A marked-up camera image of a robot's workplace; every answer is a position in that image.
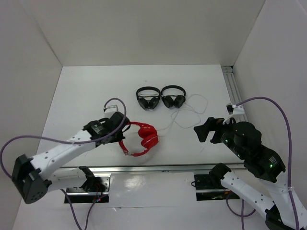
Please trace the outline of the red over-ear headphones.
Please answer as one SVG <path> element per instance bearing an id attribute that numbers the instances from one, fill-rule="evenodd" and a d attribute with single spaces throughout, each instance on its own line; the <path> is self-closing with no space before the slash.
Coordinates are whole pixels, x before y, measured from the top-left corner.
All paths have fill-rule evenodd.
<path id="1" fill-rule="evenodd" d="M 121 147 L 123 153 L 125 155 L 130 155 L 133 157 L 139 157 L 146 154 L 151 148 L 156 146 L 159 142 L 157 130 L 150 124 L 141 123 L 141 122 L 128 122 L 128 125 L 138 126 L 140 129 L 138 130 L 139 137 L 142 138 L 141 145 L 145 148 L 144 151 L 130 154 L 128 149 L 125 147 L 123 141 L 119 142 L 119 146 Z"/>

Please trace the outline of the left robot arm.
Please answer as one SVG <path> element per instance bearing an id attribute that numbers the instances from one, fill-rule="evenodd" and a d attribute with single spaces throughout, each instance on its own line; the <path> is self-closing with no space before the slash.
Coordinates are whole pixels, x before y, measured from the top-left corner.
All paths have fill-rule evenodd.
<path id="1" fill-rule="evenodd" d="M 86 124 L 81 131 L 44 153 L 31 158 L 21 155 L 15 161 L 12 182 L 23 200 L 32 204 L 48 192 L 77 187 L 86 192 L 104 191 L 105 184 L 87 166 L 63 169 L 62 166 L 100 145 L 124 139 L 122 130 L 130 120 L 121 112 Z"/>

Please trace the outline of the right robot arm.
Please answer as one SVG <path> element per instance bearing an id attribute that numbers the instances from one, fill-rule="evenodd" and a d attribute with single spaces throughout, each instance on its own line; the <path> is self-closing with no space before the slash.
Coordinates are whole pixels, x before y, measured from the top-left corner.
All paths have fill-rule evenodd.
<path id="1" fill-rule="evenodd" d="M 241 180 L 225 164 L 219 163 L 209 171 L 209 182 L 215 188 L 224 187 L 250 204 L 271 230 L 305 230 L 307 210 L 296 192 L 288 185 L 288 173 L 281 157 L 262 145 L 261 133 L 249 122 L 225 123 L 222 118 L 209 117 L 194 127 L 200 142 L 213 132 L 212 144 L 225 144 L 244 164 L 244 167 L 266 187 L 266 196 Z"/>

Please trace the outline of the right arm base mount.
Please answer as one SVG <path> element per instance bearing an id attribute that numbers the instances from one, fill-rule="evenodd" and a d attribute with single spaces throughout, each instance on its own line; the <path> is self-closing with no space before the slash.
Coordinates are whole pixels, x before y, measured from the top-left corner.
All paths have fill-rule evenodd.
<path id="1" fill-rule="evenodd" d="M 214 185 L 208 174 L 195 174 L 191 185 L 196 189 L 197 201 L 239 199 L 239 196 L 229 189 L 221 185 Z"/>

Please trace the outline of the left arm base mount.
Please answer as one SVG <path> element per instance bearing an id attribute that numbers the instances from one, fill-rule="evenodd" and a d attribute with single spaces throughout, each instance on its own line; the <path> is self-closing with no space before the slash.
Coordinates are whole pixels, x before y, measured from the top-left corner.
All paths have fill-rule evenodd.
<path id="1" fill-rule="evenodd" d="M 85 173 L 85 181 L 80 186 L 71 186 L 65 189 L 73 204 L 108 203 L 111 174 L 95 172 L 91 168 L 81 166 Z"/>

